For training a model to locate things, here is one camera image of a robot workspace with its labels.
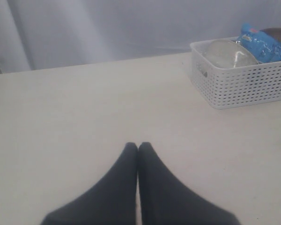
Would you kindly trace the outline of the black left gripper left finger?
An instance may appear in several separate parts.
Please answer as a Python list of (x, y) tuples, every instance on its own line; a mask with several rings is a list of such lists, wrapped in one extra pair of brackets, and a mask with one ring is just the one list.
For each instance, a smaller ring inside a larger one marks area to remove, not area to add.
[(111, 169), (93, 187), (50, 212), (42, 224), (136, 224), (137, 154), (136, 144), (127, 143)]

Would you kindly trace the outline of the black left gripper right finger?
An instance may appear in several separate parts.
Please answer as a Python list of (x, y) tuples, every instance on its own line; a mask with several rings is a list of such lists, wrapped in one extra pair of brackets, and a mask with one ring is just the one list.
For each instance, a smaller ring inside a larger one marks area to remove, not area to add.
[(184, 185), (149, 142), (138, 149), (141, 218), (144, 225), (238, 225), (237, 217)]

